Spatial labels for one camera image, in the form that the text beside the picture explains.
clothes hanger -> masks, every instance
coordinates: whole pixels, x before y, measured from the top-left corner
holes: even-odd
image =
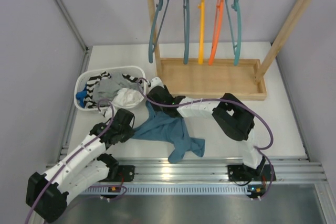
[[[163,16],[162,16],[162,20],[161,20],[161,24],[160,24],[160,27],[159,27],[159,31],[157,32],[156,41],[154,41],[154,33],[155,33],[156,21],[157,21],[158,15],[159,15],[159,11],[162,10],[163,0],[159,0],[159,2],[156,5],[156,11],[155,11],[155,16],[154,16],[153,24],[152,24],[151,35],[150,35],[150,38],[149,38],[149,47],[148,47],[148,61],[149,61],[149,63],[153,63],[153,53],[154,53],[154,50],[156,48],[156,44],[159,41],[159,36],[160,36],[160,32],[161,32],[161,28],[162,28],[162,25],[163,25],[164,18],[166,16],[168,4],[169,4],[169,0],[167,0],[167,4],[166,4],[166,7],[165,7]]]
[[[239,7],[239,0],[233,0],[233,4],[231,5],[231,8],[237,12],[237,22],[238,22],[238,33],[237,33],[237,43],[235,43],[235,37],[233,35],[233,28],[232,28],[232,22],[231,22],[231,17],[230,17],[230,12],[229,12],[229,7],[227,4],[227,0],[225,0],[225,7],[227,11],[227,17],[229,20],[230,24],[230,32],[231,32],[231,39],[232,39],[232,46],[233,46],[233,52],[235,55],[235,61],[234,65],[238,65],[239,63],[239,57],[240,57],[240,47],[242,43],[242,21],[241,21],[241,15],[240,15],[240,7]]]
[[[203,64],[203,43],[204,43],[204,13],[205,13],[205,0],[201,0],[201,4],[198,7],[201,9],[201,19],[199,21],[199,43],[200,48],[198,50],[198,64]]]
[[[221,27],[222,27],[223,8],[224,8],[224,0],[217,0],[214,34],[213,34],[213,37],[212,37],[211,54],[210,54],[210,58],[209,58],[209,61],[208,61],[209,65],[212,65],[214,63],[214,60],[215,60],[219,35],[221,34],[220,30],[221,30]]]
[[[189,37],[190,37],[190,4],[189,0],[183,0],[183,28],[184,28],[184,56],[183,63],[188,63]]]

purple-gray wall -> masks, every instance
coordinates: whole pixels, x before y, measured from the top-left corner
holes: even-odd
[[[278,56],[313,160],[336,196],[336,0],[312,0]]]
[[[89,46],[148,43],[150,23],[147,0],[63,0]],[[271,41],[295,0],[239,0],[244,41]],[[190,0],[190,40],[199,40],[200,0]],[[216,0],[205,0],[205,41],[212,41]],[[230,10],[234,27],[236,13]],[[230,41],[226,15],[221,41]],[[170,0],[160,42],[183,42],[182,0]]]
[[[53,0],[0,0],[0,49],[0,222],[17,224],[29,176],[57,153],[83,52]]]

white table surface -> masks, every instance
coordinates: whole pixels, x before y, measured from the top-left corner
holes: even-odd
[[[268,42],[244,42],[240,57],[263,60],[269,48]],[[205,43],[204,55],[209,55],[210,51],[211,43]],[[184,44],[160,44],[162,58],[182,57],[183,52]],[[190,44],[190,58],[197,56],[198,43]],[[233,57],[231,43],[218,44],[216,58]],[[88,70],[130,65],[142,68],[147,79],[155,76],[155,64],[148,63],[148,45],[94,46]],[[243,101],[263,117],[273,131],[274,144],[265,151],[265,154],[272,158],[306,158],[276,62],[273,62],[265,74],[265,84],[267,89],[265,101]],[[144,103],[137,111],[140,110],[146,111]],[[139,126],[141,120],[139,118],[135,120],[135,127]],[[103,121],[106,121],[105,118],[97,112],[77,111],[69,151],[84,139],[95,124]],[[229,139],[214,120],[188,118],[185,121],[190,136],[205,139],[203,158],[241,157],[237,143]],[[255,138],[258,138],[259,146],[266,146],[269,143],[269,135],[257,119],[255,119]],[[174,147],[170,143],[130,139],[123,144],[112,146],[107,152],[113,154],[115,158],[167,158],[173,150]],[[187,152],[184,156],[184,159],[197,158],[199,157],[192,152]]]

metal floor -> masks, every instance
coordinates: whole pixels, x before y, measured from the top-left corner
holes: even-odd
[[[323,224],[314,185],[274,185],[262,201],[246,196],[124,196],[107,203],[79,196],[55,224]]]

yellow hanger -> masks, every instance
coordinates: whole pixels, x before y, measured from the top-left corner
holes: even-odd
[[[200,48],[198,50],[198,64],[203,64],[203,43],[204,43],[204,12],[205,12],[205,0],[201,0],[201,4],[198,7],[201,9],[201,20],[199,21],[199,43]]]

